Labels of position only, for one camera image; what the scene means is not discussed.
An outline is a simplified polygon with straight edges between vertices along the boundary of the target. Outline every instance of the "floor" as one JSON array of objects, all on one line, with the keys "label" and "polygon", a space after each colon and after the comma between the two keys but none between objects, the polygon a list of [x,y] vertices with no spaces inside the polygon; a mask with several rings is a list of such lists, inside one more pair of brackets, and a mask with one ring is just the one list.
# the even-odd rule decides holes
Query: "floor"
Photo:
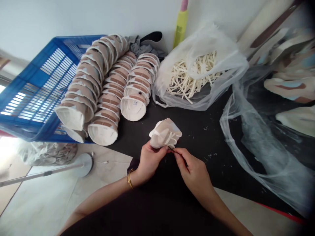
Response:
[{"label": "floor", "polygon": [[[31,169],[17,156],[16,145],[16,138],[0,137],[0,182],[24,177]],[[16,183],[0,188],[0,216],[20,184]]]},{"label": "floor", "polygon": [[[91,173],[75,178],[72,171],[25,181],[0,217],[1,236],[53,236],[72,211],[91,193],[126,175],[130,156],[96,144],[79,144],[78,153],[94,152]],[[33,167],[29,174],[55,167]],[[216,188],[235,216],[255,236],[293,235],[297,223],[248,199]]]}]

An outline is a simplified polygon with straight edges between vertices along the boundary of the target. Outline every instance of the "gray cloth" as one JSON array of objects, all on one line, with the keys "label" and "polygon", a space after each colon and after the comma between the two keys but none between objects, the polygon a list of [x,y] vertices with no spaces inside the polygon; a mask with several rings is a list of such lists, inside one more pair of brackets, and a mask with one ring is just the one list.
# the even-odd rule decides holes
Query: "gray cloth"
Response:
[{"label": "gray cloth", "polygon": [[155,50],[151,45],[142,45],[140,46],[140,37],[137,36],[129,36],[126,37],[128,43],[130,44],[130,51],[132,51],[136,57],[139,57],[144,53],[153,53],[158,58],[164,57],[165,52],[162,50]]}]

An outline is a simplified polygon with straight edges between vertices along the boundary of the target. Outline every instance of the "blue plastic crate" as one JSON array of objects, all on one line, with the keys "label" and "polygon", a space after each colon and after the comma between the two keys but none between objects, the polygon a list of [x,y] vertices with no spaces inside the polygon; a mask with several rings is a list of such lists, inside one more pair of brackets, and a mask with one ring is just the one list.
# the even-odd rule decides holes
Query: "blue plastic crate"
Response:
[{"label": "blue plastic crate", "polygon": [[103,35],[55,37],[0,94],[0,129],[28,142],[75,143],[61,130],[60,104],[82,54]]}]

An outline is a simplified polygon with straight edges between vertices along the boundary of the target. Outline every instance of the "white plastic bag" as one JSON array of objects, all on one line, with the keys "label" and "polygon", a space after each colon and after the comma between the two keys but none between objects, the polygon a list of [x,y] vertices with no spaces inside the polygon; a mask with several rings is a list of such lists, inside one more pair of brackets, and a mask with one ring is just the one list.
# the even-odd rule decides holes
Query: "white plastic bag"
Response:
[{"label": "white plastic bag", "polygon": [[[314,171],[304,166],[298,159],[299,155],[305,156],[303,149],[308,150],[309,147],[303,147],[305,143],[298,135],[292,135],[284,126],[274,126],[274,123],[269,120],[273,116],[270,114],[276,109],[283,109],[282,107],[272,108],[261,103],[253,106],[261,94],[259,89],[265,90],[263,80],[270,72],[269,67],[252,67],[240,81],[233,84],[233,94],[224,108],[220,125],[225,141],[243,169],[298,213],[307,217],[314,193]],[[254,154],[256,161],[261,162],[266,174],[257,173],[253,169],[233,139],[230,120],[238,116],[241,116],[244,133],[241,142]],[[281,138],[275,136],[273,127],[280,131]],[[290,145],[285,137],[291,140]],[[297,152],[296,148],[290,152],[289,146],[301,147],[302,150]],[[312,150],[314,149],[311,148],[311,151],[307,153],[310,157],[314,157]]]},{"label": "white plastic bag", "polygon": [[[214,67],[205,74],[197,74],[193,70],[196,59],[214,51],[217,52]],[[181,96],[172,95],[167,91],[171,81],[173,65],[185,58],[188,74],[196,80],[228,70],[214,81],[212,87],[208,83],[200,92],[196,93],[190,99],[193,104],[182,99]],[[238,51],[236,43],[212,24],[199,29],[186,38],[161,62],[157,79],[153,85],[152,97],[156,104],[165,108],[180,107],[190,110],[207,110],[232,83],[242,78],[248,67],[248,62]],[[165,105],[156,101],[156,95]]]},{"label": "white plastic bag", "polygon": [[75,156],[77,144],[26,142],[19,139],[16,152],[29,166],[60,166],[68,164]]}]

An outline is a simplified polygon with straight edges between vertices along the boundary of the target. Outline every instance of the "person's left hand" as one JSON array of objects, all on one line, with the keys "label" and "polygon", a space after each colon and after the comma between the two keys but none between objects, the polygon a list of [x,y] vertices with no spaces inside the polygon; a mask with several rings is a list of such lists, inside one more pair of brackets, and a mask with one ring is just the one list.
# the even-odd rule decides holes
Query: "person's left hand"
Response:
[{"label": "person's left hand", "polygon": [[168,146],[154,149],[151,147],[150,141],[142,146],[140,163],[138,169],[135,171],[142,183],[145,183],[154,175],[158,164],[168,152],[170,152]]}]

